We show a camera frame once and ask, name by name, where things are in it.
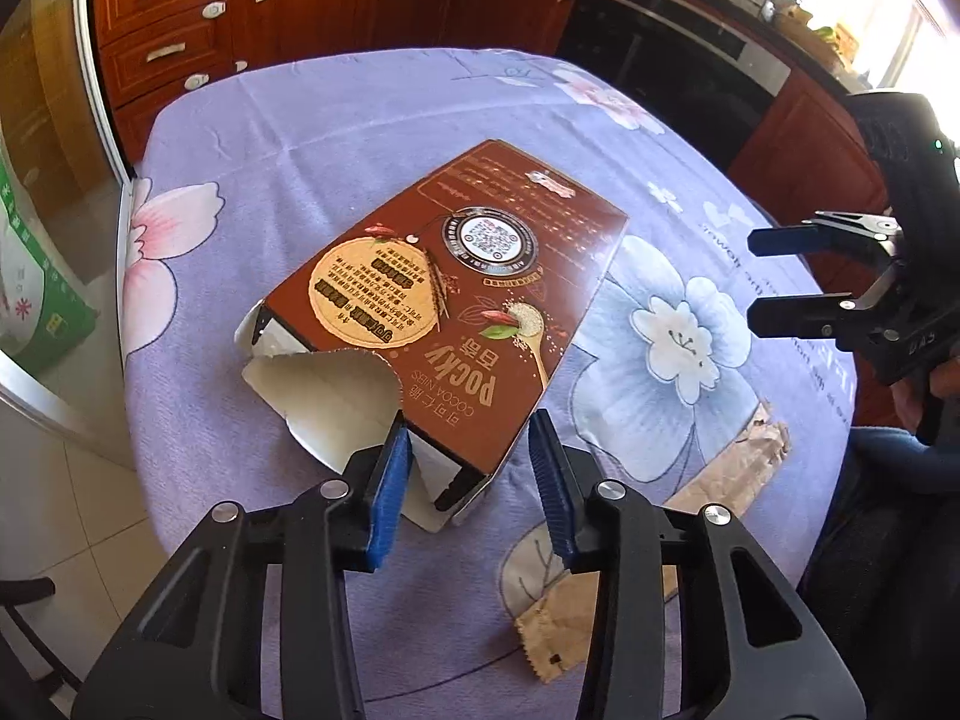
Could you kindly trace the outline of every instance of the built-in oven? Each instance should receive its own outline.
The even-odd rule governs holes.
[[[681,0],[577,0],[558,56],[636,100],[726,170],[790,68]]]

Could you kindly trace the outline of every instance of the metal screw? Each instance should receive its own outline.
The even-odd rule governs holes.
[[[726,525],[731,520],[730,512],[715,503],[704,509],[704,517],[707,517],[714,525]]]
[[[348,485],[343,479],[331,479],[328,482],[320,485],[320,495],[323,495],[324,498],[328,501],[335,501],[338,498],[343,498],[344,495],[350,492],[350,485]]]
[[[213,517],[214,522],[233,522],[239,515],[240,507],[232,501],[218,503],[210,512],[210,517]]]
[[[600,493],[600,497],[606,498],[608,501],[618,501],[627,494],[627,490],[621,483],[607,479],[597,485],[597,493]]]

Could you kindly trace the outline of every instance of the finger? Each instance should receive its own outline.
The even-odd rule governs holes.
[[[954,357],[930,373],[930,392],[941,400],[960,395],[960,358]]]
[[[906,379],[901,379],[891,386],[894,396],[894,409],[904,427],[911,433],[917,432],[920,419],[923,417],[923,401],[917,397],[913,386]]]

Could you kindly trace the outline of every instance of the purple tablecloth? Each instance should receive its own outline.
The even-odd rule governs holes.
[[[330,475],[241,380],[234,329],[344,229],[487,138],[631,217],[544,396],[560,438],[661,503],[769,401],[793,448],[745,522],[797,579],[843,455],[853,364],[832,343],[753,338],[742,314],[757,295],[816,290],[813,279],[796,258],[747,252],[761,213],[675,133],[585,71],[502,50],[299,62],[160,114],[136,187],[123,324],[134,447],[164,546],[220,500],[269,507]],[[670,345],[675,331],[706,367]],[[573,717],[582,672],[541,685],[512,624],[560,570],[543,518],[520,446],[463,526],[431,536],[402,522],[384,568],[349,577],[371,718]],[[674,664],[677,645],[671,617]],[[265,709],[276,713],[271,654],[275,641]]]

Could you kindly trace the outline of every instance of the qr code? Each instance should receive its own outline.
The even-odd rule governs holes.
[[[464,234],[464,241],[488,259],[502,260],[515,249],[520,237],[503,223],[491,218],[479,218]]]

